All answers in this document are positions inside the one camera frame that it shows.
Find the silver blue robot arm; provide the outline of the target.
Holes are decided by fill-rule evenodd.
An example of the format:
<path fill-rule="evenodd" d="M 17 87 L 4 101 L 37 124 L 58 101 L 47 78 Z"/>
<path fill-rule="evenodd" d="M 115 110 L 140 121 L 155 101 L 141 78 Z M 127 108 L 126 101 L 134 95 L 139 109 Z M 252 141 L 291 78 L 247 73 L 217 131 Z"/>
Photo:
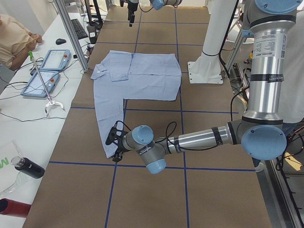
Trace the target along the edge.
<path fill-rule="evenodd" d="M 120 6 L 123 7 L 124 3 L 127 3 L 128 6 L 128 21 L 129 26 L 132 27 L 135 20 L 135 12 L 138 9 L 139 1 L 138 0 L 121 0 Z M 182 3 L 182 0 L 150 0 L 152 7 L 155 10 L 161 9 L 163 6 L 174 6 L 177 7 Z"/>
<path fill-rule="evenodd" d="M 243 27 L 254 36 L 253 59 L 249 84 L 248 108 L 241 119 L 222 127 L 195 133 L 165 136 L 153 140 L 153 131 L 141 125 L 130 132 L 112 127 L 106 144 L 115 143 L 112 156 L 119 162 L 123 154 L 136 151 L 152 174 L 166 167 L 165 155 L 188 151 L 205 151 L 230 143 L 241 144 L 251 157 L 272 160 L 287 145 L 278 113 L 281 84 L 284 80 L 287 32 L 296 23 L 298 0 L 248 0 Z"/>

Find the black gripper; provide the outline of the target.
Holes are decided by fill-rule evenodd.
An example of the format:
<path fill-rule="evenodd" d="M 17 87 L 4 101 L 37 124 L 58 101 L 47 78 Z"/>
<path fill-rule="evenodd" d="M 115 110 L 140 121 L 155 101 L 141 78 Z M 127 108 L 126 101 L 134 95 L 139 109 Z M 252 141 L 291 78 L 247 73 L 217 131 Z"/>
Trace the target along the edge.
<path fill-rule="evenodd" d="M 113 162 L 120 162 L 123 159 L 123 154 L 125 152 L 128 152 L 128 150 L 124 147 L 122 140 L 118 141 L 117 147 L 118 148 L 117 148 L 115 154 L 112 156 Z"/>
<path fill-rule="evenodd" d="M 137 11 L 137 3 L 128 3 L 128 20 L 129 26 L 133 26 L 133 22 L 135 20 L 135 12 Z"/>

